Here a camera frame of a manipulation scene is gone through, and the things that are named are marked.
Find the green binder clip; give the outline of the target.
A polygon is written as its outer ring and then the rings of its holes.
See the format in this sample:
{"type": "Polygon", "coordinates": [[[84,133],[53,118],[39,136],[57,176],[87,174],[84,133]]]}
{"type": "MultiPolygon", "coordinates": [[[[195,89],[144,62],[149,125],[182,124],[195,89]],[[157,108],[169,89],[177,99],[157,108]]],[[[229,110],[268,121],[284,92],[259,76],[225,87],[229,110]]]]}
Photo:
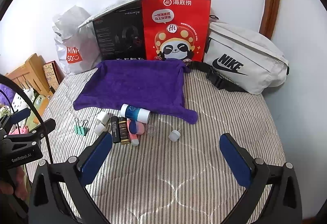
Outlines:
{"type": "Polygon", "coordinates": [[[77,117],[74,119],[74,132],[80,136],[86,136],[89,128],[87,127],[88,120],[80,121],[77,117]]]}

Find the white round plug adapter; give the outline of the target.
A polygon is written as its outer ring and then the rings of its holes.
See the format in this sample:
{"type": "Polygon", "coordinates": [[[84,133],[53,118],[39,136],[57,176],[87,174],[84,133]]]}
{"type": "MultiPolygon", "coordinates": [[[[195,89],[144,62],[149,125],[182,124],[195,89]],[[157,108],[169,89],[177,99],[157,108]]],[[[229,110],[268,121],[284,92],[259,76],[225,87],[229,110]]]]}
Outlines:
{"type": "Polygon", "coordinates": [[[94,133],[97,136],[100,136],[103,132],[106,131],[106,126],[102,123],[99,123],[95,128],[94,128],[94,133]]]}

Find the black gold lipstick box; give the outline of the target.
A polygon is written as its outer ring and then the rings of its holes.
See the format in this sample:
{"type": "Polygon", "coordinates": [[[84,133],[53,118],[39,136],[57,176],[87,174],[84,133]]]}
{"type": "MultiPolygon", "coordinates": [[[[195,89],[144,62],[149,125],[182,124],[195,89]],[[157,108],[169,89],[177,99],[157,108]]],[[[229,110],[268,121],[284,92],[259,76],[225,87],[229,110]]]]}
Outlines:
{"type": "Polygon", "coordinates": [[[120,143],[122,145],[129,144],[129,131],[127,126],[127,119],[124,117],[119,117],[119,133],[120,133],[120,143]]]}

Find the pink white tube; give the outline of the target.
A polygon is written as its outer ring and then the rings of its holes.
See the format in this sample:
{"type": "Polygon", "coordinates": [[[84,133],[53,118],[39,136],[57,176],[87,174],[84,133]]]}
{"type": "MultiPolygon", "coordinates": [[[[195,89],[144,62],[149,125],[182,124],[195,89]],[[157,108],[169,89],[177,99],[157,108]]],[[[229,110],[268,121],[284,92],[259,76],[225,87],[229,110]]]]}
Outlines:
{"type": "Polygon", "coordinates": [[[130,130],[130,124],[131,124],[131,120],[127,119],[127,125],[128,125],[128,132],[129,132],[129,140],[131,145],[138,146],[139,145],[139,138],[136,134],[132,134],[131,130],[130,130]]]}

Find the white square charger plug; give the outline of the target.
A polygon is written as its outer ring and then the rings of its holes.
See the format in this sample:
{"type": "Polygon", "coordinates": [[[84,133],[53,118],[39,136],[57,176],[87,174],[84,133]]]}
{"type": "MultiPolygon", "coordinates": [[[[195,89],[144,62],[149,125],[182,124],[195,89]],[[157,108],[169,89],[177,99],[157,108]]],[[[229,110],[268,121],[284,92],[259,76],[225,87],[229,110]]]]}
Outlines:
{"type": "Polygon", "coordinates": [[[102,124],[106,125],[110,119],[110,116],[105,111],[101,111],[96,115],[96,119],[102,124]]]}

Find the small white night light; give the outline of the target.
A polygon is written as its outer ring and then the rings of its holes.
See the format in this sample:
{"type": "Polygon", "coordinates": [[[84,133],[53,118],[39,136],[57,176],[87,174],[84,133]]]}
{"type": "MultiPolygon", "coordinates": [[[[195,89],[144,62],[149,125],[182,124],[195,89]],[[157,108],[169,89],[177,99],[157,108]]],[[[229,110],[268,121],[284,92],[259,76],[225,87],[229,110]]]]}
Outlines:
{"type": "Polygon", "coordinates": [[[177,142],[180,139],[180,136],[181,134],[178,130],[172,130],[168,138],[170,139],[170,141],[177,142]]]}

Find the clear plastic cap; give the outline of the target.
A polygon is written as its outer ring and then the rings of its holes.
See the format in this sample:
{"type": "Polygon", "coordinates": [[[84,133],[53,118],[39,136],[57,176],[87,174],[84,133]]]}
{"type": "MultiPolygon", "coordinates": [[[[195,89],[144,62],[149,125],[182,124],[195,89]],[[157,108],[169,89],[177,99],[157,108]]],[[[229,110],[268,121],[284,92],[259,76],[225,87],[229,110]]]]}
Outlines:
{"type": "Polygon", "coordinates": [[[154,124],[148,124],[146,126],[146,135],[155,136],[156,135],[156,126],[154,124]]]}

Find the blue white cylinder bottle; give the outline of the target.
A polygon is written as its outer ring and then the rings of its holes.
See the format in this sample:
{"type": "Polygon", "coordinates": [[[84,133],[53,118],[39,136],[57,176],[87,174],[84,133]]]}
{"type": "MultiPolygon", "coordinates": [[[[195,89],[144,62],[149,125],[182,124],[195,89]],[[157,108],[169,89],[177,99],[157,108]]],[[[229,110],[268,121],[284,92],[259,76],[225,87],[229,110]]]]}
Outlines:
{"type": "Polygon", "coordinates": [[[147,124],[150,118],[150,111],[133,105],[123,104],[120,109],[120,115],[124,118],[147,124]]]}

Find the black lighter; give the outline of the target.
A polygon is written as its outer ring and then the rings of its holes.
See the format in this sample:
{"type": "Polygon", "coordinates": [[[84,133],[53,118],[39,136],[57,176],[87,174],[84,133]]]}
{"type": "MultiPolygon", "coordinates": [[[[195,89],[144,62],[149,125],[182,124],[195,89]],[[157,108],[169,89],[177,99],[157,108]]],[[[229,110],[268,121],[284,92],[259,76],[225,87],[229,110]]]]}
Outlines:
{"type": "Polygon", "coordinates": [[[119,118],[117,116],[111,117],[111,135],[114,144],[120,143],[119,118]]]}

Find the purple plush toy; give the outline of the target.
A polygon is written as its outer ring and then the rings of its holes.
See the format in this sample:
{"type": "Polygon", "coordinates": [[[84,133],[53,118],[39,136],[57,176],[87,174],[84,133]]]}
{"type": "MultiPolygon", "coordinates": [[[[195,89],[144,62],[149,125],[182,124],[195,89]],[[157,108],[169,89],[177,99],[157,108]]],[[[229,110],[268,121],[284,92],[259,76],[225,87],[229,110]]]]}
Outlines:
{"type": "Polygon", "coordinates": [[[12,103],[14,97],[15,97],[15,91],[13,91],[12,89],[10,89],[9,87],[7,87],[4,84],[0,84],[0,103],[3,105],[7,105],[10,106],[10,104],[12,103]]]}

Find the wooden furniture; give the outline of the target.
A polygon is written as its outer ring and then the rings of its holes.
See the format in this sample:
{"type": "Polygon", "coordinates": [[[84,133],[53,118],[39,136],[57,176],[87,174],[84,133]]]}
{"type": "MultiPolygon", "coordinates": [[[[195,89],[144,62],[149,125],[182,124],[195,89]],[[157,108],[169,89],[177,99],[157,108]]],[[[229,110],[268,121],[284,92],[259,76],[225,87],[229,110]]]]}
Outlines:
{"type": "Polygon", "coordinates": [[[49,105],[53,92],[50,89],[49,83],[43,71],[44,59],[41,55],[32,54],[21,66],[17,67],[5,76],[18,84],[20,88],[33,88],[40,95],[45,96],[45,101],[41,104],[38,113],[42,116],[45,109],[49,105]]]}

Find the patterned brown box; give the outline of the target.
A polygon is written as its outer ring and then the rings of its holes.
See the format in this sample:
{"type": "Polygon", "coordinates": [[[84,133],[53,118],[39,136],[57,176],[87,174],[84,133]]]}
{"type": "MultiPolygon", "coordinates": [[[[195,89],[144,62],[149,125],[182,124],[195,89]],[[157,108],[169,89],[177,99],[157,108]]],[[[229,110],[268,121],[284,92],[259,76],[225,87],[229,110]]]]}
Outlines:
{"type": "Polygon", "coordinates": [[[47,62],[42,68],[49,87],[56,91],[63,80],[63,74],[56,61],[47,62]]]}

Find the purple towel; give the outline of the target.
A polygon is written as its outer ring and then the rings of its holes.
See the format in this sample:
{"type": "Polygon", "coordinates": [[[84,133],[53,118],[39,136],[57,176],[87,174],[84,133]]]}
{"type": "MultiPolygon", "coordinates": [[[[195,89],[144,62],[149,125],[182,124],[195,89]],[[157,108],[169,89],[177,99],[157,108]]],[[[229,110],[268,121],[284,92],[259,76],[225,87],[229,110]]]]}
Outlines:
{"type": "Polygon", "coordinates": [[[183,93],[184,75],[190,72],[176,59],[102,61],[73,102],[73,108],[119,110],[128,104],[195,124],[197,112],[185,108],[183,93]]]}

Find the black headset box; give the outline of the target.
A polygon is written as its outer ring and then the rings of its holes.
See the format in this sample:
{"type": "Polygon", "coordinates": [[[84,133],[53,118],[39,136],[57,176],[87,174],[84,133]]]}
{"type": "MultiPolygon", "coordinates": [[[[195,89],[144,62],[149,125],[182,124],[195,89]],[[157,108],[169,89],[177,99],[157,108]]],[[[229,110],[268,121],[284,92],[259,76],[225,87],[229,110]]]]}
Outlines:
{"type": "Polygon", "coordinates": [[[78,28],[93,25],[103,60],[146,58],[142,0],[119,0],[92,15],[78,28]]]}

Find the red panda paper bag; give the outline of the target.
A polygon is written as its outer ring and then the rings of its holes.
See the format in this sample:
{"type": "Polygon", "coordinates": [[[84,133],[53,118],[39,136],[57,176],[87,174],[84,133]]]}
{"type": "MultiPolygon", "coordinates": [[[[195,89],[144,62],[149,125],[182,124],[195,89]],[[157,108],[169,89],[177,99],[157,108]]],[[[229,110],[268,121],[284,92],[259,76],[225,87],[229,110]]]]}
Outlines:
{"type": "Polygon", "coordinates": [[[147,60],[202,61],[211,0],[142,0],[147,60]]]}

